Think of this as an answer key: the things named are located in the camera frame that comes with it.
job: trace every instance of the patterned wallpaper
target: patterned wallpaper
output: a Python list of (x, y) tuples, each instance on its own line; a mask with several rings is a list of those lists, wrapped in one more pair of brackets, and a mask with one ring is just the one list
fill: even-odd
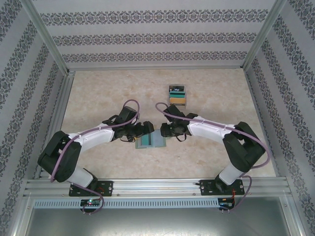
[(47, 136), (63, 75), (18, 0), (0, 3), (0, 236)]
[(288, 0), (246, 71), (307, 235), (315, 235), (314, 19), (314, 0)]
[(34, 0), (71, 69), (242, 65), (275, 0)]

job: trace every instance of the beige floor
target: beige floor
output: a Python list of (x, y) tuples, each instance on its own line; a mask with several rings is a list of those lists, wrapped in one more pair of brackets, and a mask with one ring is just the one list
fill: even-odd
[[(169, 84), (186, 85), (186, 114), (228, 124), (244, 121), (263, 139), (242, 69), (78, 71), (62, 131), (95, 127), (118, 114), (131, 98), (140, 102), (140, 121), (149, 120), (159, 128), (166, 118), (155, 104), (167, 101)], [(151, 149), (135, 149), (134, 143), (116, 140), (82, 153), (78, 161), (98, 178), (215, 177), (228, 163), (223, 145), (199, 137), (188, 137), (183, 143), (172, 138), (167, 147)], [(272, 177), (275, 172), (269, 163), (250, 175)]]

